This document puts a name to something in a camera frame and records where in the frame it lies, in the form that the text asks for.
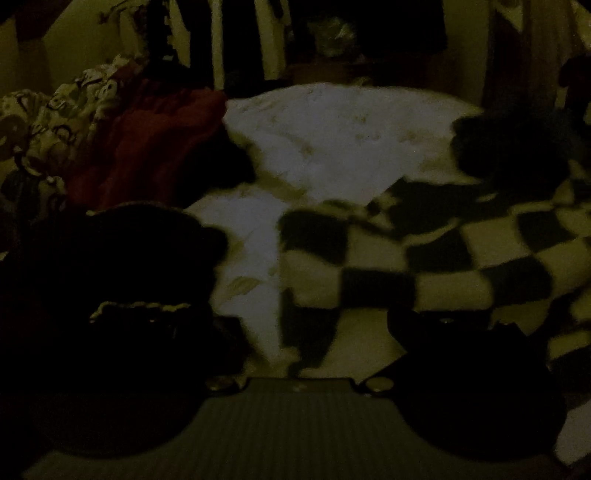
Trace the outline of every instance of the checkered blanket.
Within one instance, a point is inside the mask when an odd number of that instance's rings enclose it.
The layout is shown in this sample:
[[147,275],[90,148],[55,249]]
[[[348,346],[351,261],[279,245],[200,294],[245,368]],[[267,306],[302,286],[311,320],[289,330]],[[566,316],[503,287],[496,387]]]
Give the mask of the checkered blanket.
[[[285,214],[281,329],[301,356],[289,373],[322,363],[346,309],[396,304],[451,319],[468,312],[483,328],[587,335],[591,182],[570,167],[552,198],[402,179],[365,207],[325,202]],[[559,325],[548,328],[557,303]],[[564,346],[552,345],[560,355]]]

